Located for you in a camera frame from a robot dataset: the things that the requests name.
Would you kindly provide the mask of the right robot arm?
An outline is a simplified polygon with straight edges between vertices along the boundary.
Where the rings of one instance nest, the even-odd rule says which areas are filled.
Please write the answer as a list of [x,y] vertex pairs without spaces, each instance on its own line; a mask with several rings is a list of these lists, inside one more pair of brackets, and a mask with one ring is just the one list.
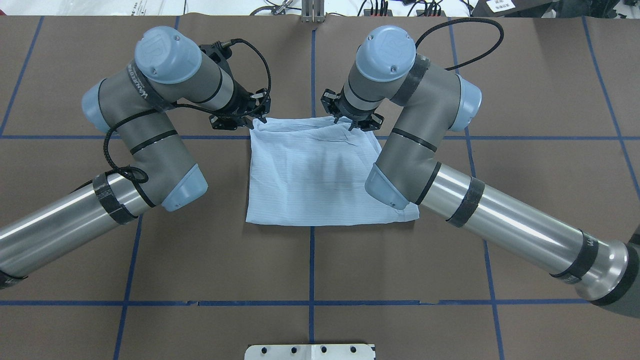
[[424,207],[572,286],[578,296],[608,312],[638,318],[639,236],[598,239],[439,161],[447,132],[462,132],[483,95],[453,69],[418,52],[419,41],[396,25],[366,34],[339,92],[321,102],[351,129],[379,130],[384,100],[401,107],[365,180],[365,191],[396,210]]

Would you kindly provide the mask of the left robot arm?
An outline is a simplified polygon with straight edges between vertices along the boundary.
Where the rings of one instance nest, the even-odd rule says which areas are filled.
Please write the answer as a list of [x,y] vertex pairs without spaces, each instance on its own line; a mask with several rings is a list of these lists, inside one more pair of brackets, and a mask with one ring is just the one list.
[[250,129],[266,121],[271,90],[268,62],[246,39],[199,45],[170,26],[146,30],[125,68],[82,97],[109,168],[1,229],[1,288],[154,207],[173,212],[201,198],[208,183],[169,111],[208,114],[213,130]]

